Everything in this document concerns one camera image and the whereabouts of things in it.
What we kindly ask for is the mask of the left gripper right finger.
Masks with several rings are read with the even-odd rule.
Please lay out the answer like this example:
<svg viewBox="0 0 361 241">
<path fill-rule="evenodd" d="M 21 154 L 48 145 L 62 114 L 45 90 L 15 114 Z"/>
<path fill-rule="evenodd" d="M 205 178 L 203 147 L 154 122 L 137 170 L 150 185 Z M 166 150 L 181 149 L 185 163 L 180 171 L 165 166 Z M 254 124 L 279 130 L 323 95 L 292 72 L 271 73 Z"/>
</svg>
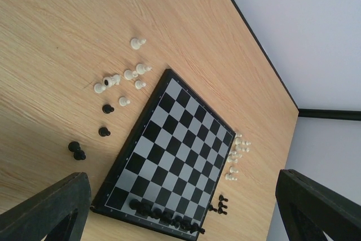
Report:
<svg viewBox="0 0 361 241">
<path fill-rule="evenodd" d="M 293 169 L 275 191 L 289 240 L 360 240 L 360 205 Z"/>
</svg>

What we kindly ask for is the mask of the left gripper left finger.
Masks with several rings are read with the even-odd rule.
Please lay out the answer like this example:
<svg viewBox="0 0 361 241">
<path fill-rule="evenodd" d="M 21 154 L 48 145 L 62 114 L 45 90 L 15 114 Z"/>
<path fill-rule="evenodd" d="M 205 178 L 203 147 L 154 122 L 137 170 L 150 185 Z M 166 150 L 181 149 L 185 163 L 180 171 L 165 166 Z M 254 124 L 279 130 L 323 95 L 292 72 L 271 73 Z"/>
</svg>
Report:
<svg viewBox="0 0 361 241">
<path fill-rule="evenodd" d="M 88 175 L 75 172 L 1 214 L 1 240 L 81 240 L 91 203 Z"/>
</svg>

